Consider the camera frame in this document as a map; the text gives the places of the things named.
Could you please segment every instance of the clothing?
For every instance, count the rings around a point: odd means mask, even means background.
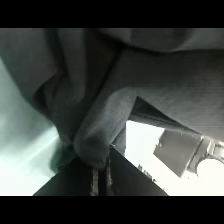
[[[222,28],[0,30],[24,96],[95,168],[128,119],[223,140],[223,49]]]

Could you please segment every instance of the fabric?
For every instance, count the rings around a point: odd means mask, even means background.
[[[223,49],[223,28],[0,30],[21,92],[95,168],[128,119],[223,140]]]

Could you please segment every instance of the gray fabric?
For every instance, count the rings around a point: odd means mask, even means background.
[[[105,165],[129,118],[224,139],[223,28],[52,30],[58,50],[46,29],[0,29],[1,58],[88,165]]]

